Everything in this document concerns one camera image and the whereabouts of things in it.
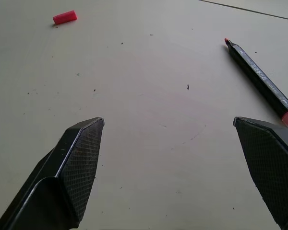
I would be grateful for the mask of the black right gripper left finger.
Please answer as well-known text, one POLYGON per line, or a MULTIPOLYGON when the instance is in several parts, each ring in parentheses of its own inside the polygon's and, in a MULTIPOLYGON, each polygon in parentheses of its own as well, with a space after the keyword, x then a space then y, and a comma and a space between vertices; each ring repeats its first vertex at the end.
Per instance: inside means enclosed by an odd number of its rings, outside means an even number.
POLYGON ((0 218, 0 230, 78 228, 96 178, 104 119, 69 127, 0 218))

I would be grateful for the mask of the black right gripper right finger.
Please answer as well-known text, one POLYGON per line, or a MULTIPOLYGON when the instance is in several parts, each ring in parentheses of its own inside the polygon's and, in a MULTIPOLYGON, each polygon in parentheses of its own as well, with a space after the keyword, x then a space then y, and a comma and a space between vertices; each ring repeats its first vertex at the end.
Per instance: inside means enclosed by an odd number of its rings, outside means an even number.
POLYGON ((245 117, 233 125, 255 186, 274 221, 288 230, 288 128, 245 117))

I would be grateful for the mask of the black marker with red tip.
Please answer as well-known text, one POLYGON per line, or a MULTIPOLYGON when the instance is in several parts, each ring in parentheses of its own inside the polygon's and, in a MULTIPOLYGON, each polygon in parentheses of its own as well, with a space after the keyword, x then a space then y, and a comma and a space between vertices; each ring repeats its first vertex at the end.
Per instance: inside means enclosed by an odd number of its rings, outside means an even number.
POLYGON ((288 98, 237 44, 225 39, 229 54, 288 128, 288 98))

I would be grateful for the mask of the red marker cap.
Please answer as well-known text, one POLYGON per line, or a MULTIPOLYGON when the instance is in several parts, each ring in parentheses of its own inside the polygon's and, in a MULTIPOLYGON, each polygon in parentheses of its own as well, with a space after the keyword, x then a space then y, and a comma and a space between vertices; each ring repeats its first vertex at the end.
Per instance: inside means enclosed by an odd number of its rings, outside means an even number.
POLYGON ((55 24, 67 23, 75 20, 77 20, 77 15, 74 10, 53 16, 55 24))

